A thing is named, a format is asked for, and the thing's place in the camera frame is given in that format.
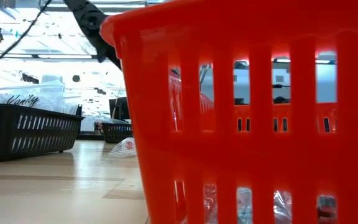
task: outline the black basket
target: black basket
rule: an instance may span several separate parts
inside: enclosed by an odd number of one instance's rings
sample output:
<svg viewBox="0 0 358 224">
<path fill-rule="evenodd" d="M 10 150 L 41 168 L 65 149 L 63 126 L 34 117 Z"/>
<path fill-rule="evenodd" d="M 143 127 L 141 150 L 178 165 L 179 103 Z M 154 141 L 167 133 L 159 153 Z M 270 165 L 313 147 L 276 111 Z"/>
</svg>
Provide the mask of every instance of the black basket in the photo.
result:
<svg viewBox="0 0 358 224">
<path fill-rule="evenodd" d="M 131 124 L 103 123 L 104 141 L 107 143 L 119 143 L 125 138 L 133 137 Z"/>
<path fill-rule="evenodd" d="M 71 149 L 81 116 L 0 104 L 0 161 Z"/>
</svg>

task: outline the wooden floor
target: wooden floor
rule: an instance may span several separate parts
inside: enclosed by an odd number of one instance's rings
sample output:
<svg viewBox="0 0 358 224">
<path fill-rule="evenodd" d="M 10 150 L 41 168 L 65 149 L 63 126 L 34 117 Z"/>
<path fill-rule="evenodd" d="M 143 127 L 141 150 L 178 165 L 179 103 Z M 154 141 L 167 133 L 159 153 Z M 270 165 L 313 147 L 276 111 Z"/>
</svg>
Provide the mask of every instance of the wooden floor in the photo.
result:
<svg viewBox="0 0 358 224">
<path fill-rule="evenodd" d="M 137 159 L 111 149 L 77 141 L 62 154 L 0 162 L 0 223 L 144 224 Z"/>
</svg>

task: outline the clear plastic bag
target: clear plastic bag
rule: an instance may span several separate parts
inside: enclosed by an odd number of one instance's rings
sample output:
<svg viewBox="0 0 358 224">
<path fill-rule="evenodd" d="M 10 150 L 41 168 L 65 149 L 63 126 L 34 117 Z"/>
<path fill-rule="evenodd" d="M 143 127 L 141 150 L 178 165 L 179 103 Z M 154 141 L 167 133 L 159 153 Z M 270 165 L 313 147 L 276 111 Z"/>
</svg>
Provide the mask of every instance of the clear plastic bag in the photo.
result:
<svg viewBox="0 0 358 224">
<path fill-rule="evenodd" d="M 0 88 L 0 103 L 56 111 L 65 85 L 53 82 Z"/>
<path fill-rule="evenodd" d="M 58 105 L 56 112 L 76 115 L 78 105 L 81 104 L 81 96 L 63 96 Z"/>
<path fill-rule="evenodd" d="M 118 143 L 109 154 L 120 158 L 136 156 L 135 139 L 125 138 Z"/>
<path fill-rule="evenodd" d="M 288 192 L 275 191 L 273 195 L 275 223 L 291 224 L 291 196 Z M 219 206 L 216 186 L 204 187 L 204 210 L 207 224 L 218 224 Z M 180 224 L 187 224 L 187 217 Z M 252 224 L 252 191 L 240 187 L 237 190 L 237 224 Z"/>
</svg>

